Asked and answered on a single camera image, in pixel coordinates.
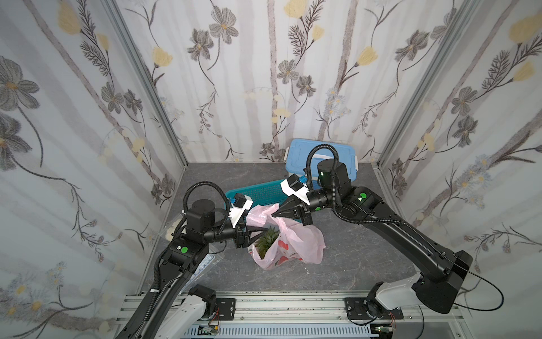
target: teal plastic basket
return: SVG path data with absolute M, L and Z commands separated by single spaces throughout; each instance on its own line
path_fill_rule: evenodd
M 280 183 L 282 181 L 284 181 L 284 179 L 232 189 L 226 192 L 226 197 L 231 199 L 236 193 L 248 195 L 253 201 L 252 207 L 256 205 L 265 206 L 275 203 L 283 203 L 288 196 L 284 194 L 282 188 L 280 187 Z

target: floral wallpaper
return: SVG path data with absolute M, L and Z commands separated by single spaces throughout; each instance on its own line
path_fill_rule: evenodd
M 0 5 L 0 328 L 113 336 L 182 168 L 103 7 Z
M 189 161 L 378 159 L 461 1 L 118 0 Z
M 521 313 L 542 297 L 541 84 L 542 5 L 483 1 L 381 164 L 408 221 L 468 251 L 472 270 L 502 289 L 500 310 L 462 310 L 477 338 L 542 329 Z M 456 302 L 487 309 L 499 294 L 468 275 Z

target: blue plastic storage box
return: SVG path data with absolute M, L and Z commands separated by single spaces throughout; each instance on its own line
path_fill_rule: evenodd
M 329 144 L 335 147 L 339 153 L 339 161 L 346 165 L 348 169 L 348 178 L 354 181 L 358 171 L 358 157 L 354 148 L 348 145 L 325 143 L 317 140 L 293 139 L 290 147 L 286 149 L 286 170 L 291 174 L 302 176 L 305 174 L 303 169 L 307 165 L 307 156 L 309 152 L 318 145 Z M 320 188 L 316 183 L 318 180 L 318 163 L 325 159 L 332 159 L 333 153 L 330 150 L 318 150 L 311 161 L 312 182 L 315 188 Z

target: gray floor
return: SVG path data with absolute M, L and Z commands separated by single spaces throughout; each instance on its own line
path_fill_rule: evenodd
M 213 181 L 226 192 L 287 176 L 284 163 L 191 163 L 181 180 L 169 219 L 183 209 L 186 189 L 198 181 Z M 370 164 L 359 164 L 353 184 L 366 186 L 382 195 Z M 198 199 L 211 199 L 217 206 L 221 202 L 218 193 L 210 187 L 194 190 L 189 206 Z M 264 271 L 254 263 L 246 249 L 236 249 L 228 242 L 224 259 L 197 283 L 220 291 L 369 290 L 376 282 L 392 282 L 415 273 L 414 266 L 403 254 L 365 227 L 343 222 L 328 209 L 314 213 L 313 221 L 322 231 L 326 243 L 321 264 L 296 261 Z M 160 238 L 155 256 L 166 245 L 167 242 Z M 144 291 L 152 282 L 151 273 L 147 272 Z

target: pink plastic bag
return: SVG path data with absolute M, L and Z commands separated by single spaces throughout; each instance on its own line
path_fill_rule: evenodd
M 324 236 L 314 225 L 303 224 L 288 218 L 274 218 L 271 216 L 278 210 L 279 204 L 252 208 L 247 215 L 247 225 L 269 227 L 278 225 L 279 237 L 268 249 L 264 258 L 260 258 L 256 245 L 248 248 L 254 261 L 264 270 L 272 270 L 289 260 L 302 260 L 306 263 L 319 264 L 324 255 Z

